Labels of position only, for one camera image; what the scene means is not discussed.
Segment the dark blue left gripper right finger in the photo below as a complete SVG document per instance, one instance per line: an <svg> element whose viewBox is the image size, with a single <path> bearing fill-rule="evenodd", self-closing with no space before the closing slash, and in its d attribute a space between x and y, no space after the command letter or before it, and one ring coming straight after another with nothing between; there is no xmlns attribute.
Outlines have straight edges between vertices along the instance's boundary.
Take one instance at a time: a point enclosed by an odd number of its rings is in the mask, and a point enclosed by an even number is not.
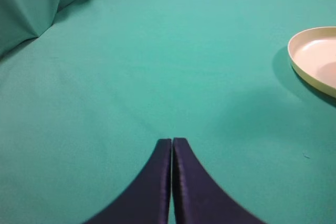
<svg viewBox="0 0 336 224"><path fill-rule="evenodd" d="M172 194L176 223L263 223L214 181L187 139L173 140Z"/></svg>

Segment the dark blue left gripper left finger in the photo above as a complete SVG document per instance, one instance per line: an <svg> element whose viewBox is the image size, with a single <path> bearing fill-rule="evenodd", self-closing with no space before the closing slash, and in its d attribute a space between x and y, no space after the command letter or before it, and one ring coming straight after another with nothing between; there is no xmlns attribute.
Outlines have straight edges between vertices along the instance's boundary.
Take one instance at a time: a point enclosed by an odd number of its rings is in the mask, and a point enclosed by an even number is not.
<svg viewBox="0 0 336 224"><path fill-rule="evenodd" d="M159 139L136 178L86 223L168 223L172 140Z"/></svg>

